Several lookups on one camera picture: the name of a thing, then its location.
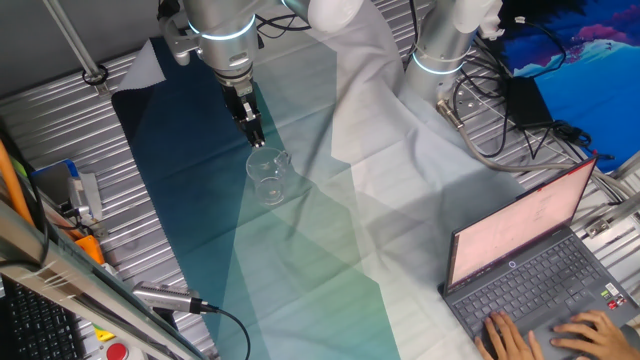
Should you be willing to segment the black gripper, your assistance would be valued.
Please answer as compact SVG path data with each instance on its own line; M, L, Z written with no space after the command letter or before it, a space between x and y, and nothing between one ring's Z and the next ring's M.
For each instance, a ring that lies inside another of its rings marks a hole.
M265 145L261 114L257 109L251 73L237 78L220 77L225 104L236 121L244 121L244 132L254 148Z

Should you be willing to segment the person's left hand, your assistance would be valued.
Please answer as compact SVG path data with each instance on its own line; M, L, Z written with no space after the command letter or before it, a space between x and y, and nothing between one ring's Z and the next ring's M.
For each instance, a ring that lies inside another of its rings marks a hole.
M505 312L492 312L484 327L498 360L544 360L541 346L532 331L525 341Z

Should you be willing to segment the person's right hand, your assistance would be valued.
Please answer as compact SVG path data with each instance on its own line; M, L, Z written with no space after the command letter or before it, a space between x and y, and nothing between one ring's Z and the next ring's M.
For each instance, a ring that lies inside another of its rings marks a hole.
M639 360L639 350L625 338L605 312L590 310L571 317L570 322L557 325L555 333L579 335L580 339L553 338L558 348L585 353L600 360Z

